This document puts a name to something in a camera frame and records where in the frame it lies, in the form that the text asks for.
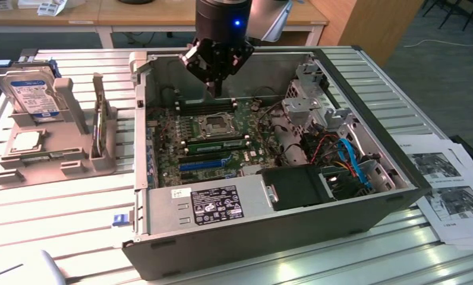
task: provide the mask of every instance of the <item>power supply label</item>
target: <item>power supply label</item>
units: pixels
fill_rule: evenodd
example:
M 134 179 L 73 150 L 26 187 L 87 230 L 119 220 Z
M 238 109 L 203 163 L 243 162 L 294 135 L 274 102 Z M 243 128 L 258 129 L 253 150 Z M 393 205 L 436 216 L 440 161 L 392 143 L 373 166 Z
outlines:
M 195 223 L 199 226 L 243 218 L 242 203 L 235 185 L 193 191 L 191 201 Z

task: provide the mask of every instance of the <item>side panel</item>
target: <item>side panel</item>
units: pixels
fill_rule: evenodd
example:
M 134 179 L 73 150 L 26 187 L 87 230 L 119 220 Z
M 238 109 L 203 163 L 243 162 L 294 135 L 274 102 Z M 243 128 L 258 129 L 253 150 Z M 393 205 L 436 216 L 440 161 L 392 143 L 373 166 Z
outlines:
M 219 227 L 175 238 L 127 244 L 125 254 L 146 280 L 281 252 L 368 231 L 417 191 Z

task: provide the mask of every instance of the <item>slotted metal table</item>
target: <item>slotted metal table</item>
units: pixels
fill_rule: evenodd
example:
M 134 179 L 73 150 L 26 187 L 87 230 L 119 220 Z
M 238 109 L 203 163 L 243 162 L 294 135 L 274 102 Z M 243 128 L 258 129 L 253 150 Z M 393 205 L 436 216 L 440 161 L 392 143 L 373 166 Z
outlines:
M 353 47 L 322 47 L 392 134 L 442 131 L 373 63 Z M 113 228 L 113 215 L 134 205 L 134 86 L 131 49 L 41 50 L 70 77 L 82 108 L 94 106 L 93 74 L 118 108 L 114 175 L 0 191 L 0 257 L 42 248 L 73 284 L 473 284 L 473 251 L 441 243 L 413 205 L 392 213 L 366 233 L 226 264 L 159 281 L 141 280 L 119 246 L 131 228 Z M 336 88 L 330 87 L 342 107 Z M 0 155 L 14 120 L 0 97 Z

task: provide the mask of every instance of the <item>wooden cabinet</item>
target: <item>wooden cabinet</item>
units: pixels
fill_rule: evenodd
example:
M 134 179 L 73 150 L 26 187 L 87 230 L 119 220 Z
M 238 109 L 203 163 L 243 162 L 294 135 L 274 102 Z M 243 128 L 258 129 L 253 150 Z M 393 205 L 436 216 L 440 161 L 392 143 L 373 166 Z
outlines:
M 360 45 L 380 66 L 394 52 L 424 0 L 312 0 L 329 19 L 320 45 Z

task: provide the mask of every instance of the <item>printed photo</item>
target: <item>printed photo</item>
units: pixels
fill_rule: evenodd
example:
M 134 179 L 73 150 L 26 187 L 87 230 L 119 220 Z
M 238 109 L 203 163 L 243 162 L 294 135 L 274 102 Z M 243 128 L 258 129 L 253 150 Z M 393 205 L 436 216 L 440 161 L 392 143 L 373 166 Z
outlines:
M 417 166 L 425 178 L 438 179 L 460 176 L 456 167 L 442 153 L 409 154 L 409 159 Z
M 473 218 L 473 189 L 469 186 L 438 188 L 425 197 L 441 221 Z

